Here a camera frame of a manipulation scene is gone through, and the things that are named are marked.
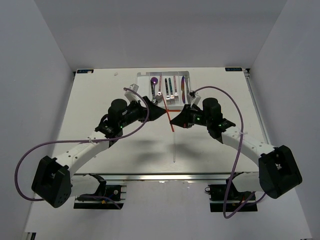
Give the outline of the black handle spoon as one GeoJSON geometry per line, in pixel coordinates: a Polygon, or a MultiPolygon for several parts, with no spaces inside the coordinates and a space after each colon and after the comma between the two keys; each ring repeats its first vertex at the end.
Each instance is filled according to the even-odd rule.
{"type": "Polygon", "coordinates": [[[157,105],[158,104],[158,100],[157,100],[156,94],[155,94],[155,84],[154,84],[154,82],[152,82],[152,81],[150,82],[150,87],[151,87],[151,94],[152,94],[151,102],[153,104],[157,105]]]}

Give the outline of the pink handle spoon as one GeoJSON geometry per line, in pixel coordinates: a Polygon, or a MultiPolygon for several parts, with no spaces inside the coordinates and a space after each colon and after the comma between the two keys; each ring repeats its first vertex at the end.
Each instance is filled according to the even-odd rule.
{"type": "Polygon", "coordinates": [[[161,102],[162,101],[162,76],[160,75],[159,76],[159,79],[158,79],[158,92],[157,92],[157,95],[156,95],[156,100],[158,102],[161,102]]]}

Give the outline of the black handle fork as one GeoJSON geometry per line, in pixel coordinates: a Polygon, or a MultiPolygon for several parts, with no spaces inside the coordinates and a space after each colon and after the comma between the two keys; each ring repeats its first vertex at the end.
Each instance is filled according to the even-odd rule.
{"type": "Polygon", "coordinates": [[[166,103],[168,105],[171,104],[171,96],[169,94],[169,88],[168,88],[168,80],[167,78],[164,79],[164,82],[165,82],[165,91],[166,91],[166,103]]]}

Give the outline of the clear chopstick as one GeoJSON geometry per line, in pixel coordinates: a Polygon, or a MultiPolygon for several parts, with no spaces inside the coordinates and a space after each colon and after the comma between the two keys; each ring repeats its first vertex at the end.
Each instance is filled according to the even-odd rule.
{"type": "Polygon", "coordinates": [[[173,132],[173,163],[176,162],[176,132],[173,132]]]}

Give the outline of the teal handle fork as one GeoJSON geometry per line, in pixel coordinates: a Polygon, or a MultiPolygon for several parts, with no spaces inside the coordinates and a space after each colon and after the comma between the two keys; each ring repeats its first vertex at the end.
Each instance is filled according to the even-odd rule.
{"type": "Polygon", "coordinates": [[[174,105],[176,103],[176,100],[175,100],[172,81],[170,77],[168,78],[168,82],[169,82],[169,91],[170,91],[170,104],[174,105]]]}

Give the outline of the pink handle fork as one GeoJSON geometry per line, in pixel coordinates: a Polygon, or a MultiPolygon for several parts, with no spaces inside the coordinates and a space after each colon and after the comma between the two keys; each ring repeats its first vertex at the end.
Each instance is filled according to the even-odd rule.
{"type": "Polygon", "coordinates": [[[175,104],[178,105],[179,104],[179,93],[178,93],[178,88],[177,88],[177,80],[176,80],[176,76],[173,76],[173,84],[174,84],[174,100],[175,100],[175,104]]]}

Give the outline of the iridescent purple spoon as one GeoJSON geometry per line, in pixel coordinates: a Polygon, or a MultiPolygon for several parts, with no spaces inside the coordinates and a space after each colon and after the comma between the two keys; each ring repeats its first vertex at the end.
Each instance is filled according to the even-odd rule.
{"type": "Polygon", "coordinates": [[[156,77],[152,77],[150,79],[150,87],[151,87],[151,94],[152,94],[152,103],[157,105],[158,104],[158,100],[156,98],[156,93],[155,93],[155,87],[156,84],[158,83],[158,79],[156,77]]]}

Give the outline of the silver ornate knife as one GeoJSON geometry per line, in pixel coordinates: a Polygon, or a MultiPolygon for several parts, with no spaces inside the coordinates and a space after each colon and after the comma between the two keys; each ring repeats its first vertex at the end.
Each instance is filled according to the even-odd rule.
{"type": "Polygon", "coordinates": [[[186,93],[190,93],[190,77],[186,75],[185,77],[186,93]]]}

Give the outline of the iridescent rainbow knife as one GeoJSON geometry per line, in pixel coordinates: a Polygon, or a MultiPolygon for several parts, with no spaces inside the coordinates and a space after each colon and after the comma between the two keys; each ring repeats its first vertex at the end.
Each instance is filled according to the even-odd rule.
{"type": "Polygon", "coordinates": [[[181,89],[181,99],[183,104],[185,104],[186,95],[185,95],[185,76],[184,75],[181,77],[180,89],[181,89]]]}

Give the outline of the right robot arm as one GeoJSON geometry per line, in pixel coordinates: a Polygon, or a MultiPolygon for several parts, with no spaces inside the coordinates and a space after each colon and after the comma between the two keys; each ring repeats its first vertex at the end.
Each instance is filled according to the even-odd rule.
{"type": "Polygon", "coordinates": [[[277,199],[303,181],[289,147],[276,147],[245,134],[235,123],[223,117],[221,105],[215,98],[206,98],[202,108],[186,104],[170,123],[185,129],[204,126],[213,139],[239,150],[257,165],[257,172],[237,173],[226,180],[226,195],[233,200],[244,192],[264,192],[277,199]]]}

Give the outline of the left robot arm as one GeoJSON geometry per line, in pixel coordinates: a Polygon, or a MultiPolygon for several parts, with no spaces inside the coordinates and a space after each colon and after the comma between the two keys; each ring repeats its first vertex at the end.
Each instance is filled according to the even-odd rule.
{"type": "Polygon", "coordinates": [[[146,106],[139,101],[126,102],[118,98],[111,102],[98,126],[87,142],[56,156],[43,157],[37,167],[31,189],[54,208],[62,206],[69,197],[84,196],[102,199],[106,194],[106,181],[98,174],[76,175],[76,172],[99,153],[109,149],[123,135],[123,129],[139,122],[155,121],[166,110],[143,97],[146,106]]]}

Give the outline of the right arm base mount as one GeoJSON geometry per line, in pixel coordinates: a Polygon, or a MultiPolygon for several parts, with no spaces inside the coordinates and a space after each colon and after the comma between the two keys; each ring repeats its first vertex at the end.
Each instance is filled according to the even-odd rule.
{"type": "MultiPolygon", "coordinates": [[[[223,203],[225,197],[225,191],[227,189],[226,184],[210,184],[204,191],[209,196],[209,206],[212,213],[222,213],[223,203]]],[[[238,192],[236,188],[232,185],[229,190],[226,203],[226,212],[231,213],[236,210],[249,196],[251,192],[238,192]]],[[[240,212],[257,212],[258,207],[254,202],[256,201],[256,196],[252,196],[250,200],[244,205],[239,211],[240,212]]]]}

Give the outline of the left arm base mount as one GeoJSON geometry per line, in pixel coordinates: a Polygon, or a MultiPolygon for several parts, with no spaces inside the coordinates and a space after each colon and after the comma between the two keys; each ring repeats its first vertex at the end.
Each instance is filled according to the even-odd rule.
{"type": "Polygon", "coordinates": [[[77,210],[121,210],[127,194],[123,181],[108,181],[97,174],[75,175],[71,195],[77,210]]]}

